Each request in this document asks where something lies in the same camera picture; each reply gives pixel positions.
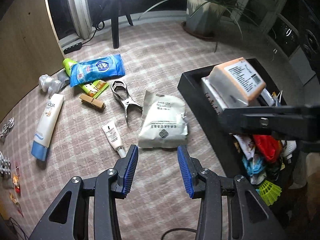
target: tube cap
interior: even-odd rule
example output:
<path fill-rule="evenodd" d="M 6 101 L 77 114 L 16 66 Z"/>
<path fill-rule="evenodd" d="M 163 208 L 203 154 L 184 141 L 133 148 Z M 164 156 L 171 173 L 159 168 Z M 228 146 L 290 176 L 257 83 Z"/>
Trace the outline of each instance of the tube cap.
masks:
<path fill-rule="evenodd" d="M 117 149 L 117 152 L 118 152 L 118 154 L 120 155 L 121 158 L 124 158 L 124 157 L 127 156 L 127 153 L 126 153 L 125 150 L 124 150 L 123 148 L 121 148 L 121 147 L 119 147 L 119 148 Z"/>
<path fill-rule="evenodd" d="M 33 141 L 31 154 L 41 161 L 45 161 L 45 157 L 47 155 L 48 148 L 44 147 L 40 143 Z"/>

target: red plastic bag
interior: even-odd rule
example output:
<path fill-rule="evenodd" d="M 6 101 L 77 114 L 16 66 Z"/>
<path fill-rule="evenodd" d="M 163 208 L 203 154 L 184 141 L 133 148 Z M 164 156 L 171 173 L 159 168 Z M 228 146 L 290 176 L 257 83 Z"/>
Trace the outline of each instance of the red plastic bag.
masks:
<path fill-rule="evenodd" d="M 270 135 L 253 135 L 253 139 L 265 160 L 269 163 L 276 162 L 281 151 L 279 142 Z"/>

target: plaid tablecloth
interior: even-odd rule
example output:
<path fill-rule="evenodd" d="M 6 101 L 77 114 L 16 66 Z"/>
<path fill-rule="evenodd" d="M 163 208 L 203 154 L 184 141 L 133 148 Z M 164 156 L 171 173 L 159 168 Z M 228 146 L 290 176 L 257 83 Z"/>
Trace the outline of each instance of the plaid tablecloth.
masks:
<path fill-rule="evenodd" d="M 177 85 L 185 71 L 238 57 L 256 57 L 279 89 L 285 90 L 286 101 L 298 103 L 300 91 L 292 84 L 290 73 L 279 67 L 287 62 L 279 56 L 271 62 L 273 49 L 256 33 L 246 34 L 244 41 L 239 37 L 237 30 L 217 32 L 216 49 L 215 42 L 202 41 L 185 33 L 180 23 L 143 24 L 120 29 L 119 49 L 112 48 L 111 33 L 106 33 L 68 56 L 83 61 L 120 53 L 126 70 L 126 75 L 120 79 L 126 82 L 132 98 L 141 104 L 146 90 L 182 98 Z M 113 167 L 119 156 L 108 143 L 101 128 L 103 125 L 115 121 L 125 150 L 138 142 L 141 113 L 129 110 L 127 126 L 124 110 L 113 98 L 110 88 L 98 98 L 107 105 L 102 113 L 80 102 L 82 90 L 79 87 L 66 87 L 61 93 L 65 99 L 46 163 L 37 161 L 30 154 L 34 132 L 48 101 L 48 96 L 39 87 L 28 93 L 1 123 L 2 127 L 9 118 L 15 119 L 14 128 L 5 143 L 0 143 L 0 150 L 10 157 L 12 166 L 19 165 L 21 196 L 17 199 L 24 218 L 9 198 L 9 192 L 14 190 L 8 189 L 4 181 L 0 198 L 9 216 L 15 218 L 28 235 L 71 177 L 90 178 Z M 190 155 L 198 158 L 204 167 L 223 176 L 211 145 L 187 105 L 186 113 Z M 131 192 L 125 200 L 117 200 L 116 203 L 123 239 L 160 239 L 162 233 L 170 228 L 196 228 L 198 222 L 200 200 L 189 199 L 185 192 L 176 150 L 140 149 Z M 223 239 L 226 239 L 226 199 L 223 199 L 223 208 Z M 93 201 L 89 236 L 93 239 Z M 182 238 L 194 239 L 194 233 L 175 232 L 167 236 L 167 239 Z"/>

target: plant pot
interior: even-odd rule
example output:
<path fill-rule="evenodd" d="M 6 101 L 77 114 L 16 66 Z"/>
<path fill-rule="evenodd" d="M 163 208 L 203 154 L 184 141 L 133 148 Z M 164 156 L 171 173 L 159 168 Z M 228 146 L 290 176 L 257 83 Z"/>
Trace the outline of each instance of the plant pot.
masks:
<path fill-rule="evenodd" d="M 214 30 L 216 29 L 216 26 L 226 8 L 212 2 L 201 6 L 205 2 L 207 1 L 188 0 L 186 27 L 191 33 L 208 37 L 212 36 L 212 33 L 214 33 Z"/>

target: silver screw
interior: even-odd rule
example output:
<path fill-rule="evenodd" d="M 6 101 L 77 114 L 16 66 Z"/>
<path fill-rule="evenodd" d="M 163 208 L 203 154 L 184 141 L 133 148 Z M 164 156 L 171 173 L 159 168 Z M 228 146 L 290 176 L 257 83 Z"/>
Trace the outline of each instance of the silver screw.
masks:
<path fill-rule="evenodd" d="M 239 182 L 241 182 L 241 181 L 244 180 L 244 176 L 242 176 L 242 175 L 237 175 L 237 176 L 236 176 L 236 180 L 239 181 Z"/>
<path fill-rule="evenodd" d="M 72 183 L 78 183 L 80 181 L 80 177 L 78 177 L 78 176 L 75 176 L 75 177 L 73 177 L 72 179 L 71 179 L 71 182 Z"/>
<path fill-rule="evenodd" d="M 201 172 L 202 174 L 208 174 L 208 173 L 209 173 L 209 169 L 208 169 L 208 168 L 201 168 L 201 169 L 200 169 L 200 172 Z"/>
<path fill-rule="evenodd" d="M 264 117 L 260 118 L 260 125 L 262 128 L 267 128 L 268 124 L 269 124 L 268 118 L 264 118 Z"/>
<path fill-rule="evenodd" d="M 116 172 L 117 172 L 117 170 L 116 170 L 116 169 L 113 169 L 113 168 L 107 170 L 107 174 L 108 174 L 108 175 L 113 175 L 113 174 L 115 174 Z"/>

